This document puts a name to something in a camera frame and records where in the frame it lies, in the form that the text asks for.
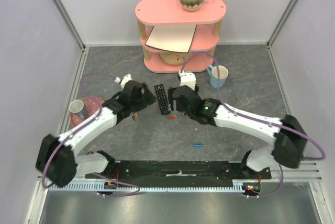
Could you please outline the black remote control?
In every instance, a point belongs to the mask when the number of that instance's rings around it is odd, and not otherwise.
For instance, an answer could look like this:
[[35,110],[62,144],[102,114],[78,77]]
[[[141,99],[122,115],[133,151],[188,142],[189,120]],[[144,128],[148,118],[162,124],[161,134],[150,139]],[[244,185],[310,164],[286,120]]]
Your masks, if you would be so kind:
[[162,84],[155,85],[154,90],[155,90],[155,94],[157,97],[161,115],[163,116],[168,115],[170,113],[170,110],[169,110],[169,103],[168,103],[168,99],[165,93],[164,86]]

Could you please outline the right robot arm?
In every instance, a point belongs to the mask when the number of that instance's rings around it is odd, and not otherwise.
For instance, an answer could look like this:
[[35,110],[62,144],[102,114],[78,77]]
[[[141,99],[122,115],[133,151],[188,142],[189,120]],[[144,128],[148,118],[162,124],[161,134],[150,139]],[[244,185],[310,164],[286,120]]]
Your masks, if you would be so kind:
[[298,135],[303,129],[295,117],[267,118],[240,111],[214,98],[201,99],[197,87],[186,85],[169,88],[168,100],[172,109],[186,113],[199,124],[234,129],[267,143],[244,155],[239,167],[244,178],[253,178],[270,165],[299,167],[307,141]]

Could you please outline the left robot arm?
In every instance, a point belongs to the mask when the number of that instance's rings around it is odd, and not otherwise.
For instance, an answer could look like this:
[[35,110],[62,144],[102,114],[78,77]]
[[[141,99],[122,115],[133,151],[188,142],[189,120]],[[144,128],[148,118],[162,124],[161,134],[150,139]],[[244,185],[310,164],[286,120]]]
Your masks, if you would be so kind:
[[104,101],[97,112],[73,129],[57,137],[51,134],[45,136],[36,161],[42,182],[50,180],[52,184],[64,187],[74,178],[91,173],[111,178],[115,172],[112,157],[102,151],[80,155],[81,150],[101,133],[156,100],[145,83],[130,80],[122,91]]

